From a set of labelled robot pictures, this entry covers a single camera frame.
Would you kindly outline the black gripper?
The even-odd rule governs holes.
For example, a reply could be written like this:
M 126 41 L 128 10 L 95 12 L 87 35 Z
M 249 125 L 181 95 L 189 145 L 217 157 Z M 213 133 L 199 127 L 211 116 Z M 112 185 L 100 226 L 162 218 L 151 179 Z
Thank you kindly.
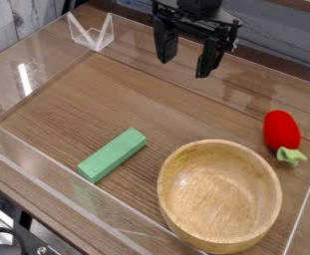
M 155 53 L 163 64 L 177 55 L 178 35 L 205 40 L 195 77 L 218 68 L 223 52 L 237 44 L 241 20 L 222 8 L 222 0 L 153 0 Z

